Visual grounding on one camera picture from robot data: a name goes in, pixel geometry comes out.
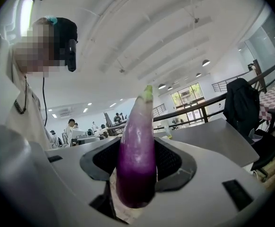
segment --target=chair seat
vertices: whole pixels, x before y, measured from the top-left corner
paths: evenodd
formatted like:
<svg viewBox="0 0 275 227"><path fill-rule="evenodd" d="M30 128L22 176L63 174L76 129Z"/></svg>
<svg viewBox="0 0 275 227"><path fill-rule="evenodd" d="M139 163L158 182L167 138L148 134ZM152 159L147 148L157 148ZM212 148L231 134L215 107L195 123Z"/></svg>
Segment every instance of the chair seat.
<svg viewBox="0 0 275 227"><path fill-rule="evenodd" d="M263 130L256 130L255 134L263 138L252 146L259 155L259 160L254 162L251 170L264 167L275 157L275 137Z"/></svg>

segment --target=white ceiling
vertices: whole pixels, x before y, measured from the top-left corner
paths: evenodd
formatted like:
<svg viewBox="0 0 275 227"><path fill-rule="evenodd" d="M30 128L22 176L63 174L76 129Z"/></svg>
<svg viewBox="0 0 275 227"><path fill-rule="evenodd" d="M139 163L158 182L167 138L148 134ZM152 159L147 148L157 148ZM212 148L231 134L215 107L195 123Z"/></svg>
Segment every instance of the white ceiling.
<svg viewBox="0 0 275 227"><path fill-rule="evenodd" d="M33 21L52 15L78 26L78 68L49 74L47 108L81 110L92 102L91 112L105 110L120 98L136 97L148 83L194 81L243 37L262 5L263 0L35 0ZM204 59L211 61L206 67ZM42 101L41 76L30 76L29 84Z"/></svg>

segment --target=purple eggplant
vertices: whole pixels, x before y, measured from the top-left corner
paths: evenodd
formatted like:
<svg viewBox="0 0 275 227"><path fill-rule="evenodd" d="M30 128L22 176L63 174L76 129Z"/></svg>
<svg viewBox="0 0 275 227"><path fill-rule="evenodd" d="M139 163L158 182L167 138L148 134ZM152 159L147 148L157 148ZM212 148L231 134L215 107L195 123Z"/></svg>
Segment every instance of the purple eggplant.
<svg viewBox="0 0 275 227"><path fill-rule="evenodd" d="M116 192L129 208L145 207L154 196L156 161L152 86L135 101L120 142Z"/></svg>

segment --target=ceiling fixture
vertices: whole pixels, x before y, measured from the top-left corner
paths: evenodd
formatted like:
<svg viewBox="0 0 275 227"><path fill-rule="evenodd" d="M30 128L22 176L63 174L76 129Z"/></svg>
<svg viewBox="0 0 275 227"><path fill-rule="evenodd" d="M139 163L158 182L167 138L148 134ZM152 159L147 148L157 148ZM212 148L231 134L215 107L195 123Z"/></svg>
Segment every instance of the ceiling fixture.
<svg viewBox="0 0 275 227"><path fill-rule="evenodd" d="M33 6L33 0L24 0L20 13L20 34L23 36L30 26L30 17Z"/></svg>
<svg viewBox="0 0 275 227"><path fill-rule="evenodd" d="M203 61L203 66L206 66L206 65L208 65L208 64L210 64L210 61L209 61L209 60L204 60L204 61Z"/></svg>
<svg viewBox="0 0 275 227"><path fill-rule="evenodd" d="M166 87L166 85L161 83L161 84L158 86L158 89L162 89L162 88L164 88L164 87Z"/></svg>

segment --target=railing post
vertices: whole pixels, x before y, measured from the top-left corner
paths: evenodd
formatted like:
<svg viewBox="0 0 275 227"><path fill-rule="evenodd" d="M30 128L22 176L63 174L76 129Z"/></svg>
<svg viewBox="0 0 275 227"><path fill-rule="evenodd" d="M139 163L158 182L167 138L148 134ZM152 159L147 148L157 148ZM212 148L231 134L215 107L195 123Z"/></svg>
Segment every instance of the railing post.
<svg viewBox="0 0 275 227"><path fill-rule="evenodd" d="M261 74L261 68L260 68L260 66L259 66L258 61L257 61L257 60L254 60L253 63L254 63L254 66L255 66L256 74L257 74L257 75ZM266 90L266 82L265 82L265 79L264 79L264 78L260 79L260 80L259 80L259 83L260 83L260 85L261 85L261 88L264 89L264 93L266 93L267 90Z"/></svg>
<svg viewBox="0 0 275 227"><path fill-rule="evenodd" d="M205 108L203 107L202 108L202 112L203 112L203 117L204 117L204 122L205 123L208 123L208 116L207 116L207 112L205 111Z"/></svg>

